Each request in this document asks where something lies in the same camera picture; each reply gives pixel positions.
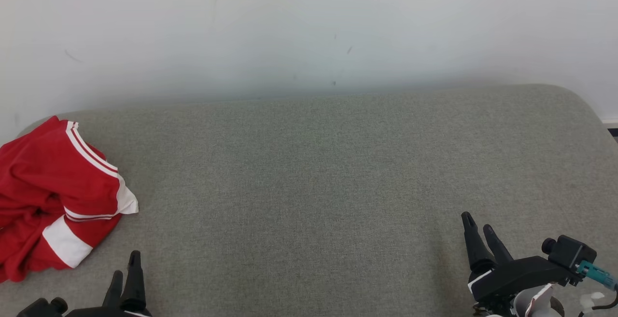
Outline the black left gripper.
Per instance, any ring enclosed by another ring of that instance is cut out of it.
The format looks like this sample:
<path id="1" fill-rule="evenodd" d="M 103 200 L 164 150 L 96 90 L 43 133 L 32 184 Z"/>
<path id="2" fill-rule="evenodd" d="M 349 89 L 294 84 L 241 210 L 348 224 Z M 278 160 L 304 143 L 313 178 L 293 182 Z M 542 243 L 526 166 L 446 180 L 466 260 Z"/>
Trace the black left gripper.
<path id="1" fill-rule="evenodd" d="M 122 284 L 123 273 L 116 270 L 102 306 L 71 310 L 66 317 L 152 317 L 152 313 L 146 309 L 140 251 L 131 252 L 124 289 Z"/>

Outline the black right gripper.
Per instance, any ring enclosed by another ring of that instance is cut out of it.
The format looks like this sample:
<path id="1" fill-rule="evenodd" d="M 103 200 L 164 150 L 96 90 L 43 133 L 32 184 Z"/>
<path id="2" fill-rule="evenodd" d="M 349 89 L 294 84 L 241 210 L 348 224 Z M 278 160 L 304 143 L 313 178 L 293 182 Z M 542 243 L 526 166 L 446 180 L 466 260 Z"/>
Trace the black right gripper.
<path id="1" fill-rule="evenodd" d="M 541 256 L 514 260 L 495 230 L 485 224 L 483 233 L 493 258 L 481 239 L 470 212 L 463 212 L 461 218 L 471 270 L 468 289 L 478 311 L 501 317 L 514 317 L 514 299 L 524 290 L 543 288 L 547 284 L 565 287 L 568 284 L 577 286 L 580 283 L 577 273 Z"/>

